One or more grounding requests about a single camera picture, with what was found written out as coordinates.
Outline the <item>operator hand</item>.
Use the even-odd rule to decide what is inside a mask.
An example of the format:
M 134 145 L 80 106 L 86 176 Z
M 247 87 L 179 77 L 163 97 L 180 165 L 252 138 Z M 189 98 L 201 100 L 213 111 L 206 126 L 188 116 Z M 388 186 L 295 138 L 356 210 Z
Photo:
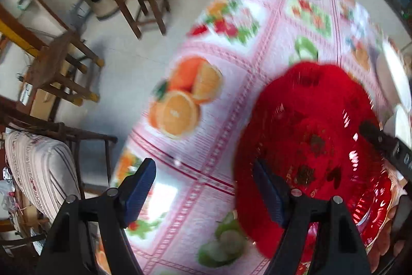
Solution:
M 388 213 L 388 221 L 383 226 L 381 232 L 373 243 L 368 260 L 372 274 L 386 273 L 404 249 L 406 240 L 404 230 L 401 228 L 408 217 L 407 207 L 399 203 Z

